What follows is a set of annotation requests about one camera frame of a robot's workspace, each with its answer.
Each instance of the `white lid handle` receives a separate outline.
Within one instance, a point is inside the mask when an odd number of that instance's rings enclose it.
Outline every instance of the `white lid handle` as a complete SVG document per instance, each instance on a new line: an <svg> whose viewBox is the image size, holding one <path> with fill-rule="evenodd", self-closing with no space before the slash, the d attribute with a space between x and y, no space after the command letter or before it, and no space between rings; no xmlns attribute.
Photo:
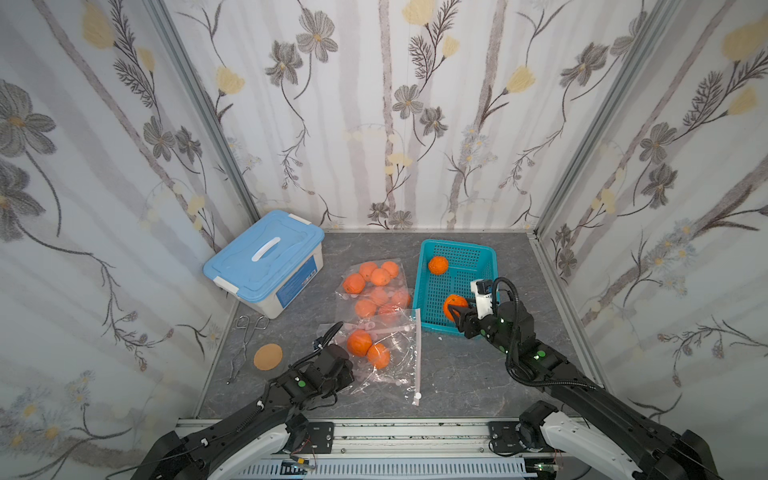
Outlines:
<svg viewBox="0 0 768 480"><path fill-rule="evenodd" d="M272 247L277 245L277 243L280 242L280 237L274 237L272 240L266 242L263 247L259 249L256 253L253 254L253 257L251 257L252 262L258 262L261 257L264 256L264 254Z"/></svg>

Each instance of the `box label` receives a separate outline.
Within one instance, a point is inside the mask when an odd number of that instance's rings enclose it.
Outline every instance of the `box label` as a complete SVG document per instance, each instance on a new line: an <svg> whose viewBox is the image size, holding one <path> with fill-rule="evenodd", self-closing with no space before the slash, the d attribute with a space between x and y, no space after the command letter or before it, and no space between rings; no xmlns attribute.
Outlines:
<svg viewBox="0 0 768 480"><path fill-rule="evenodd" d="M312 277L317 273L317 265L315 264L315 256L312 255L304 264L293 274L292 277L277 290L277 299L280 301L280 306L285 308L288 306L296 295L300 291L304 290L304 287L310 282Z"/></svg>

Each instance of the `yellow flower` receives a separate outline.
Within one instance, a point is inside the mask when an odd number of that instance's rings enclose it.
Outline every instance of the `yellow flower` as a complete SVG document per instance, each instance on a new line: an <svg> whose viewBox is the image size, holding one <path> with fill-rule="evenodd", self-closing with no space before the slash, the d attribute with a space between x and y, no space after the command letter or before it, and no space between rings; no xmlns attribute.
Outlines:
<svg viewBox="0 0 768 480"><path fill-rule="evenodd" d="M744 88L736 98L730 102L728 107L729 115L741 115L752 110L757 106L757 95L754 87Z"/></svg>
<svg viewBox="0 0 768 480"><path fill-rule="evenodd" d="M152 55L152 50L138 47L136 52L139 54L139 59L144 64L144 67L149 71L154 71L154 55Z"/></svg>
<svg viewBox="0 0 768 480"><path fill-rule="evenodd" d="M506 90L507 92L513 94L520 93L521 91L528 90L528 87L533 85L535 82L536 77L533 76L531 69L521 65L517 67L515 72L509 78Z"/></svg>
<svg viewBox="0 0 768 480"><path fill-rule="evenodd" d="M58 427L54 426L45 431L45 438L53 440L58 437Z"/></svg>
<svg viewBox="0 0 768 480"><path fill-rule="evenodd" d="M427 25L435 11L435 0L411 0L402 10L402 17L411 25Z"/></svg>
<svg viewBox="0 0 768 480"><path fill-rule="evenodd" d="M610 215L616 213L616 195L612 191L604 188L603 191L600 192L600 199L605 206L606 214Z"/></svg>
<svg viewBox="0 0 768 480"><path fill-rule="evenodd" d="M723 55L731 61L747 60L768 40L768 15L759 22L748 23L723 39Z"/></svg>
<svg viewBox="0 0 768 480"><path fill-rule="evenodd" d="M391 154L386 159L391 164L402 165L403 167L408 167L413 163L413 159L405 154Z"/></svg>
<svg viewBox="0 0 768 480"><path fill-rule="evenodd" d="M201 195L195 195L190 199L190 203L187 204L187 213L194 215L201 208L205 207L205 197Z"/></svg>
<svg viewBox="0 0 768 480"><path fill-rule="evenodd" d="M219 67L219 69L216 70L216 86L224 94L234 95L238 91L243 90L243 85L245 85L245 79L238 77L237 74L229 68Z"/></svg>
<svg viewBox="0 0 768 480"><path fill-rule="evenodd" d="M83 38L96 48L114 45L114 33L109 19L96 5L86 2L83 14Z"/></svg>
<svg viewBox="0 0 768 480"><path fill-rule="evenodd" d="M442 56L450 57L458 51L458 40L451 35L446 35L445 40L442 43Z"/></svg>

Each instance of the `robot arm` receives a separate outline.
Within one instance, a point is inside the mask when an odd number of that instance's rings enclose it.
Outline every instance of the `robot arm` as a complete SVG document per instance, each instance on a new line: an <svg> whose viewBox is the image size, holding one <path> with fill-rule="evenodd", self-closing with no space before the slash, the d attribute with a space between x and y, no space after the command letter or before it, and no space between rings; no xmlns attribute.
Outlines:
<svg viewBox="0 0 768 480"><path fill-rule="evenodd" d="M262 396L238 412L182 439L176 432L160 437L132 480L227 479L269 454L297 449L307 437L308 421L300 411L354 381L349 354L330 345L341 326L331 327L312 353L271 379Z"/></svg>
<svg viewBox="0 0 768 480"><path fill-rule="evenodd" d="M510 300L497 304L498 287L509 287ZM709 445L687 430L678 435L650 420L611 395L568 359L539 341L533 316L505 278L476 280L472 291L476 307L450 306L456 327L465 337L485 337L506 355L508 374L523 385L540 389L576 410L595 429L584 429L564 413L537 402L520 417L520 428L508 442L519 448L549 445L571 453L610 478L708 479L718 478ZM487 311L487 296L492 301Z"/></svg>

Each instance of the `gray flower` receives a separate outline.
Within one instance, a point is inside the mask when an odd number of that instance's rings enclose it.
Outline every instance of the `gray flower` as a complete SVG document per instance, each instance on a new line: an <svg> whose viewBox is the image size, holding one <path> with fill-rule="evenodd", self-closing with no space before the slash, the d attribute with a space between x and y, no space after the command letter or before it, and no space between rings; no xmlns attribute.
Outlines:
<svg viewBox="0 0 768 480"><path fill-rule="evenodd" d="M554 232L554 242L555 243L562 243L563 247L565 247L568 242L571 241L571 228L568 227L566 223L563 223L563 226L560 230L557 230Z"/></svg>
<svg viewBox="0 0 768 480"><path fill-rule="evenodd" d="M176 132L176 140L179 142L179 151L182 154L187 154L190 159L190 163L194 163L194 156L202 156L203 149L200 148L199 140L192 140L192 134L182 125L181 130Z"/></svg>
<svg viewBox="0 0 768 480"><path fill-rule="evenodd" d="M674 187L674 181L677 178L677 170L672 170L669 165L661 164L659 168L651 171L648 174L650 183L643 189L643 195L652 195L650 199L650 207L658 208L662 205L666 205L669 201L667 199L667 188Z"/></svg>
<svg viewBox="0 0 768 480"><path fill-rule="evenodd" d="M0 160L0 238L5 242L23 237L18 218L38 216L45 212L37 200L23 190L29 185L29 174Z"/></svg>
<svg viewBox="0 0 768 480"><path fill-rule="evenodd" d="M632 44L634 43L634 39L637 38L637 35L640 33L640 30L643 28L643 23L645 23L645 18L648 16L648 13L645 11L640 12L640 14L632 19L632 22L629 23L629 35L625 35L623 37L618 37L616 40L614 40L613 46L611 46L611 55L613 56L619 56L619 55L625 55L629 51L630 48L632 48Z"/></svg>
<svg viewBox="0 0 768 480"><path fill-rule="evenodd" d="M5 80L0 80L0 120L0 154L18 157L27 145L39 154L56 151L42 134L56 128L56 123L47 115L33 114L29 94Z"/></svg>
<svg viewBox="0 0 768 480"><path fill-rule="evenodd" d="M410 88L408 85L403 85L395 91L395 98L397 99L397 103L392 106L392 109L394 111L399 111L400 118L403 120L408 118L411 112L413 112L415 115L421 113L422 109L424 108L424 104L422 102L416 101L416 98L419 97L419 93L417 92L418 89L418 85L411 85Z"/></svg>
<svg viewBox="0 0 768 480"><path fill-rule="evenodd" d="M378 204L372 203L371 213L368 214L368 218L373 220L374 222L378 222L379 217L387 218L387 212L389 212L389 207L387 207L384 202L380 202Z"/></svg>
<svg viewBox="0 0 768 480"><path fill-rule="evenodd" d="M397 210L395 213L392 214L392 218L389 219L389 224L392 225L392 228L394 228L395 230L410 228L413 226L411 217L412 217L411 212L404 212L402 210Z"/></svg>
<svg viewBox="0 0 768 480"><path fill-rule="evenodd" d="M313 18L312 12L307 8L302 8L299 23L304 30L309 32L299 33L296 36L299 50L309 54L314 51L317 59L323 63L328 61L329 51L339 50L336 42L329 38L335 27L328 15L318 10Z"/></svg>
<svg viewBox="0 0 768 480"><path fill-rule="evenodd" d="M655 124L650 130L650 138L644 138L640 142L640 146L643 148L642 153L640 153L640 161L646 161L650 158L655 164L663 162L667 158L667 152L663 147L672 143L676 133L677 129L670 128L666 121Z"/></svg>
<svg viewBox="0 0 768 480"><path fill-rule="evenodd" d="M574 255L573 250L568 248L560 252L560 260L558 261L558 266L560 267L560 271L562 272L563 276L571 276L571 268L576 267L576 263L576 256Z"/></svg>
<svg viewBox="0 0 768 480"><path fill-rule="evenodd" d="M171 132L163 133L163 126L154 115L144 124L144 140L149 145L154 145L152 154L155 158L160 158L163 154L165 161L170 161L170 149L176 145L176 140Z"/></svg>
<svg viewBox="0 0 768 480"><path fill-rule="evenodd" d="M440 123L443 118L445 118L445 115L442 114L440 107L424 110L422 117L419 119L424 125L424 135L429 135L434 130L435 135L442 137L445 131L448 130L448 125Z"/></svg>
<svg viewBox="0 0 768 480"><path fill-rule="evenodd" d="M283 77L296 85L299 83L299 77L296 75L296 69L304 65L304 62L296 51L295 43L283 42L277 40L272 44L272 53L270 58L275 61L274 67L265 68L264 71L270 76L272 85L279 87L283 82Z"/></svg>
<svg viewBox="0 0 768 480"><path fill-rule="evenodd" d="M576 80L582 87L585 86L592 72L605 66L607 54L607 45L595 45L594 42L587 45L582 53L576 57L578 65L573 68L564 68L560 73L563 77L560 79L560 86L567 87L573 80Z"/></svg>

